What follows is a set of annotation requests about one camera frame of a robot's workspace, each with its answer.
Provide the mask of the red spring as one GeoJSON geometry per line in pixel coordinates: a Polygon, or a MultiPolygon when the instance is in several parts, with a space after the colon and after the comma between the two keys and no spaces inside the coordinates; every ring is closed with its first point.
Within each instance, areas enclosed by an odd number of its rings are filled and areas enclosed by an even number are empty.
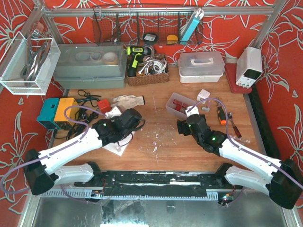
{"type": "Polygon", "coordinates": [[[173,100],[173,104],[175,105],[175,110],[179,112],[184,112],[189,107],[189,104],[181,102],[177,99],[173,100]]]}

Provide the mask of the beige work glove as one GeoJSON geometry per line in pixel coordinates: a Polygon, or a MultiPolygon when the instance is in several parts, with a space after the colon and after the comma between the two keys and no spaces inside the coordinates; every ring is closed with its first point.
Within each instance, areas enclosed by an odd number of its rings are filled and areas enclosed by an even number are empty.
{"type": "Polygon", "coordinates": [[[123,108],[123,109],[130,109],[134,108],[137,105],[145,105],[144,96],[134,96],[134,95],[122,95],[112,99],[113,104],[111,107],[114,108],[115,106],[123,108]]]}

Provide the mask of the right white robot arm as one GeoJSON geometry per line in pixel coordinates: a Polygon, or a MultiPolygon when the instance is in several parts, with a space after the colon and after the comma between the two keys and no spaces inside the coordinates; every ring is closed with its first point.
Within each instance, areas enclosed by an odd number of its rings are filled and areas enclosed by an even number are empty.
{"type": "Polygon", "coordinates": [[[211,130],[203,114],[177,120],[179,134],[191,135],[206,152],[230,159],[244,169],[224,163],[218,169],[220,178],[229,184],[262,192],[282,208],[291,210],[303,192],[303,176],[291,159],[281,161],[262,155],[221,131],[211,130]]]}

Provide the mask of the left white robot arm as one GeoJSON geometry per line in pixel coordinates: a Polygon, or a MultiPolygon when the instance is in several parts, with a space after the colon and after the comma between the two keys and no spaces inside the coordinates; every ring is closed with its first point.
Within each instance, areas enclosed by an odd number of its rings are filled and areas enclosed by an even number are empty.
{"type": "Polygon", "coordinates": [[[120,116],[100,119],[77,137],[56,147],[26,152],[24,174],[33,195],[40,195],[55,185],[81,182],[87,183],[100,171],[94,162],[80,166],[67,166],[66,163],[92,150],[119,144],[145,124],[141,114],[135,109],[127,109],[120,116]]]}

